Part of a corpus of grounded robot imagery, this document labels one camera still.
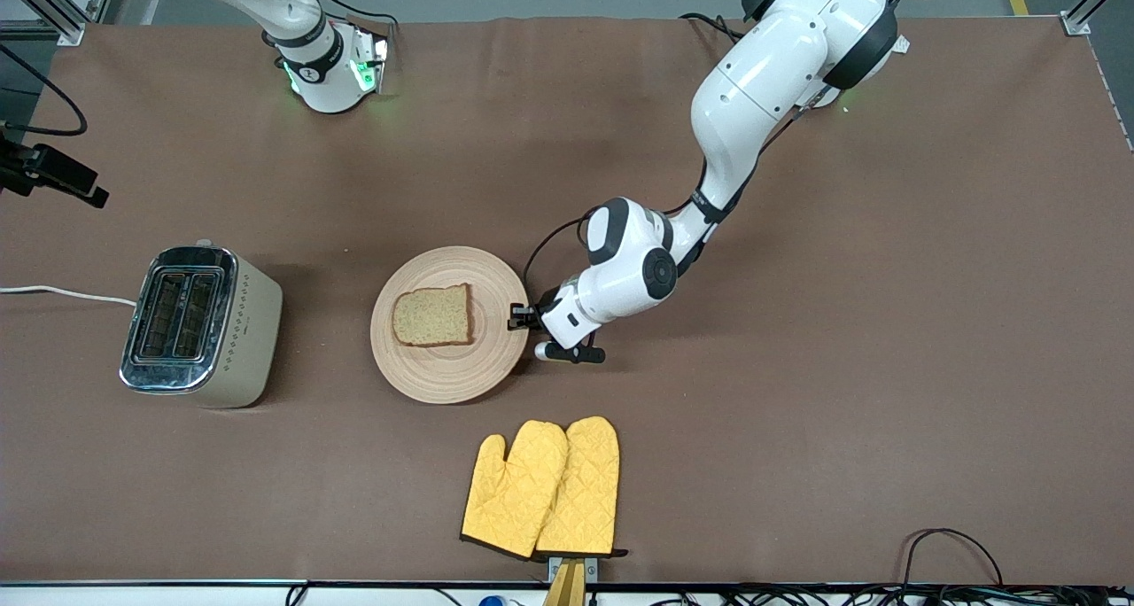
white cable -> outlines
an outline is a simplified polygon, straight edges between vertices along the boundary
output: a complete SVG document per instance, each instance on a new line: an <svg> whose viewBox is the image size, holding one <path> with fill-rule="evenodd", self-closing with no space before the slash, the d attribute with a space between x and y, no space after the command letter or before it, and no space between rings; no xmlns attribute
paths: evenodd
<svg viewBox="0 0 1134 606"><path fill-rule="evenodd" d="M31 285L28 287L0 287L0 294L36 294L41 292L52 292L53 294L61 294L64 296L74 296L76 298L86 298L88 301L102 301L107 303L119 303L122 305L134 306L134 301L127 301L126 298L116 298L113 296L96 296L94 294L79 294L78 292L71 292L70 289L60 289L60 287L51 287L50 285Z"/></svg>

bread slice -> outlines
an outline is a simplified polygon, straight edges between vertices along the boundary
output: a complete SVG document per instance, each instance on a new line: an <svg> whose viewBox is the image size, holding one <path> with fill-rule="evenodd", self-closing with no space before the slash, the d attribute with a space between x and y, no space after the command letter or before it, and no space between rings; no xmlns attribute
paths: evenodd
<svg viewBox="0 0 1134 606"><path fill-rule="evenodd" d="M393 337L408 347L473 344L473 292L467 283L425 287L393 303Z"/></svg>

toaster slot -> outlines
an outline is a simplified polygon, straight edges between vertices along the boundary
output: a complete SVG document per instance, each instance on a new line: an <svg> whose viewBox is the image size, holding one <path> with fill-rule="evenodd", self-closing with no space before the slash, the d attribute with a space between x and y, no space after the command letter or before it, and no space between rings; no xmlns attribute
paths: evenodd
<svg viewBox="0 0 1134 606"><path fill-rule="evenodd" d="M166 273L159 279L158 288L153 292L153 306L147 312L145 333L138 336L138 345L135 347L138 356L155 359L166 355L166 346L175 331L178 301L186 278L184 273Z"/></svg>
<svg viewBox="0 0 1134 606"><path fill-rule="evenodd" d="M198 359L209 323L212 320L213 295L217 292L215 273L198 273L189 284L185 301L185 314L177 333L174 357Z"/></svg>

bread crust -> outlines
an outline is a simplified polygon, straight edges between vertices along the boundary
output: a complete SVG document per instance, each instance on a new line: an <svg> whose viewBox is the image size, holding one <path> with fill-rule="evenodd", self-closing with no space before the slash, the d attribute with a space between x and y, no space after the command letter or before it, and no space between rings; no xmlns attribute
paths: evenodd
<svg viewBox="0 0 1134 606"><path fill-rule="evenodd" d="M412 296L420 292L446 292L452 289L454 287L465 287L465 339L454 340L448 343L426 343L426 344L415 344L407 343L398 337L398 328L393 327L393 312L398 311L398 303L401 298L406 296ZM417 347L421 350L429 350L434 347L465 347L473 344L473 286L468 283L460 283L458 285L451 285L449 287L421 287L414 289L413 292L406 292L405 294L398 295L397 300L393 300L393 309L390 311L390 327L393 330L393 339L398 342L403 347Z"/></svg>

green led light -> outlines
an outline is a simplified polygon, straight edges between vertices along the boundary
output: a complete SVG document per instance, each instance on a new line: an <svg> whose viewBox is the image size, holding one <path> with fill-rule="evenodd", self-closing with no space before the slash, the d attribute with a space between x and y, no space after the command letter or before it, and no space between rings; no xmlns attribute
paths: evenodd
<svg viewBox="0 0 1134 606"><path fill-rule="evenodd" d="M355 79L358 81L358 87L363 92L370 92L374 90L374 76L371 74L372 68L366 64L358 64L354 59L350 60L350 71L354 73Z"/></svg>
<svg viewBox="0 0 1134 606"><path fill-rule="evenodd" d="M287 78L291 82L291 92L299 94L299 86L295 83L295 76L291 74L291 68L287 65L287 61L284 62L284 71L287 73Z"/></svg>

